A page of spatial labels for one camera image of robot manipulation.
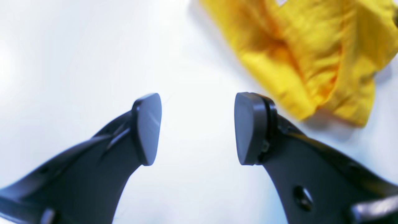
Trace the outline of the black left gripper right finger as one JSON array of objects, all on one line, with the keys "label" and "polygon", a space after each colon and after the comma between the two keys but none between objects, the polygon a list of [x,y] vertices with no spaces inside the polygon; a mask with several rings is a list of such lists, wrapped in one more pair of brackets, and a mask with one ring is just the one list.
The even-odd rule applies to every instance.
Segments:
[{"label": "black left gripper right finger", "polygon": [[305,135],[272,99],[237,93],[234,126],[240,164],[265,168],[288,223],[397,223],[397,185]]}]

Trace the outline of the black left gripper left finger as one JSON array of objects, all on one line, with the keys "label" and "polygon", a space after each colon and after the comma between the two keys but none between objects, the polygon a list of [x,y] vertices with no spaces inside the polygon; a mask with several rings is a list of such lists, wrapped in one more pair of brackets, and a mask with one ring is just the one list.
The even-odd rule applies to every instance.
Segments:
[{"label": "black left gripper left finger", "polygon": [[151,166],[162,118],[158,93],[138,98],[87,141],[1,188],[1,218],[15,224],[111,224],[130,176]]}]

